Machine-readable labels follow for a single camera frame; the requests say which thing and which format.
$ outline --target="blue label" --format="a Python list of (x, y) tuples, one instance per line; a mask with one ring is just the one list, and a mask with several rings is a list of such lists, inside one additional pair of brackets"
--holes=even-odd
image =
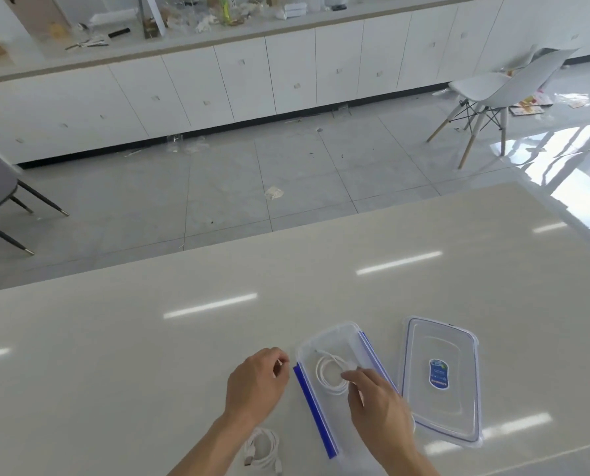
[(449, 387), (449, 366), (444, 360), (429, 361), (429, 383), (436, 389), (444, 390)]

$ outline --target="countertop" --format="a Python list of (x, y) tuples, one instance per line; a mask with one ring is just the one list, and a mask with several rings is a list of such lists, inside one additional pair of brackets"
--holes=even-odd
[(130, 35), (111, 40), (108, 47), (85, 47), (69, 51), (64, 48), (75, 43), (73, 39), (17, 39), (4, 45), (7, 55), (0, 57), (0, 81), (465, 1), (472, 0), (350, 0), (343, 11), (321, 11), (289, 20), (278, 20), (267, 13), (265, 16), (253, 16), (238, 26), (212, 26), (211, 31), (203, 33), (195, 33), (193, 28), (190, 28), (189, 33), (168, 30), (167, 36), (151, 40), (144, 39), (142, 30), (138, 24), (134, 24)]
[[(164, 475), (248, 355), (352, 320), (395, 375), (412, 315), (480, 340), (484, 446), (416, 433), (443, 476), (590, 444), (590, 249), (504, 184), (0, 291), (0, 476)], [(339, 474), (295, 377), (264, 425)]]

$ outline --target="clear plastic box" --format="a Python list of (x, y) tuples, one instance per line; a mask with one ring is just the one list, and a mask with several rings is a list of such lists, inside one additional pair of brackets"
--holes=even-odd
[(375, 369), (392, 386), (394, 382), (387, 375), (363, 331), (354, 322), (345, 322), (327, 329), (303, 343), (297, 353), (294, 372), (313, 414), (329, 458), (338, 458), (349, 466), (351, 472), (360, 472), (378, 466), (356, 432), (350, 417), (348, 394), (331, 394), (322, 386), (316, 376), (316, 365), (323, 356), (318, 351), (331, 353), (344, 359), (353, 367)]
[(459, 446), (482, 446), (478, 338), (436, 320), (407, 321), (399, 387), (419, 427)]

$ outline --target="white cable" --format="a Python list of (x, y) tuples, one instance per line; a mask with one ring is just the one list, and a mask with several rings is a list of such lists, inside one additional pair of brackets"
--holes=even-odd
[(348, 364), (345, 360), (340, 358), (339, 356), (335, 356), (330, 352), (322, 351), (317, 349), (317, 352), (323, 354), (323, 356), (317, 361), (317, 366), (315, 368), (315, 375), (317, 376), (317, 380), (326, 391), (330, 392), (330, 394), (334, 394), (335, 396), (339, 396), (348, 390), (348, 381), (341, 380), (341, 383), (334, 386), (328, 382), (328, 379), (323, 375), (325, 372), (326, 367), (331, 364), (335, 363), (342, 371), (349, 371), (352, 369), (350, 364)]
[[(255, 440), (262, 434), (268, 438), (271, 443), (271, 449), (265, 457), (255, 459)], [(244, 443), (244, 465), (259, 469), (268, 468), (273, 465), (275, 474), (282, 476), (282, 462), (277, 455), (277, 447), (279, 445), (280, 438), (275, 431), (266, 428), (255, 428), (247, 442)]]

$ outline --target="gray tile floor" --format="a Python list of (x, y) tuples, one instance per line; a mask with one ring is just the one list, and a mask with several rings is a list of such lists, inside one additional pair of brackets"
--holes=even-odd
[[(547, 92), (590, 99), (590, 63), (559, 72)], [(487, 126), (458, 170), (469, 136), (461, 122), (425, 143), (454, 103), (410, 96), (228, 131), (208, 146), (189, 140), (24, 171), (71, 216), (23, 190), (34, 215), (0, 207), (0, 228), (36, 251), (0, 240), (0, 289), (507, 181), (590, 241), (590, 106), (512, 118), (504, 158)], [(273, 186), (283, 196), (269, 200)]]

